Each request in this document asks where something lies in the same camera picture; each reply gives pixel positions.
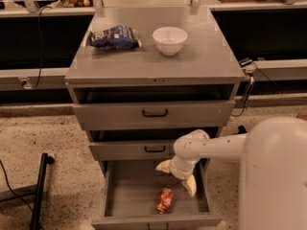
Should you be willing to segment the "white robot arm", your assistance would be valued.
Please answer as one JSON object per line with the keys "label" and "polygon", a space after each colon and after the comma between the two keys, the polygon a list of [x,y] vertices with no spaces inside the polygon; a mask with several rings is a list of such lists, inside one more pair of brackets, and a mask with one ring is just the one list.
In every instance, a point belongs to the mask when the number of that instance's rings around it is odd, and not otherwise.
{"label": "white robot arm", "polygon": [[307,121],[275,117],[248,133],[210,138],[197,129],[178,138],[175,156],[157,165],[196,193],[202,158],[238,161],[238,230],[307,230]]}

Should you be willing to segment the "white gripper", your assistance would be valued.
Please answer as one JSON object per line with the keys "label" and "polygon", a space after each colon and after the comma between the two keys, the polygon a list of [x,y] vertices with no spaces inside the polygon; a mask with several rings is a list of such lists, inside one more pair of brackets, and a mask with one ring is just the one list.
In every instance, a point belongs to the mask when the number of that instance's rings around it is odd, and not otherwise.
{"label": "white gripper", "polygon": [[197,192],[197,183],[193,171],[199,159],[186,160],[175,155],[171,160],[160,162],[155,169],[158,172],[171,173],[177,179],[183,180],[181,184],[188,191],[190,197]]}

